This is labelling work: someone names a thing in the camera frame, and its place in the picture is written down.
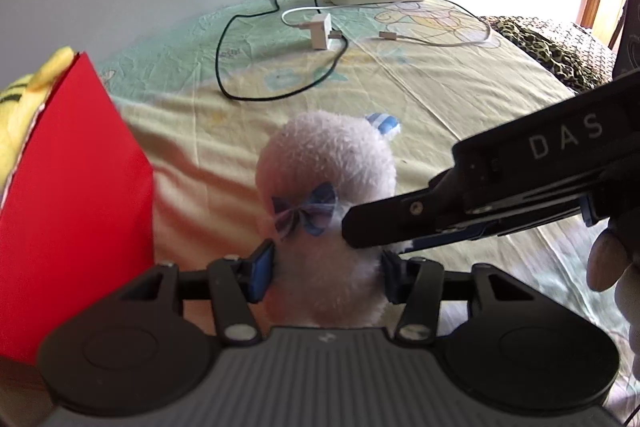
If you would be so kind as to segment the person's right hand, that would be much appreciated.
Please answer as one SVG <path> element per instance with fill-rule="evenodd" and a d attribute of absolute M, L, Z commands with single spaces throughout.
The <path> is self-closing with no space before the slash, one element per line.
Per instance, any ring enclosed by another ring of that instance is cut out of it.
<path fill-rule="evenodd" d="M 632 373 L 639 378 L 639 225 L 631 221 L 608 220 L 590 249 L 587 284 L 593 291 L 615 287 L 616 306 L 629 323 Z"/>

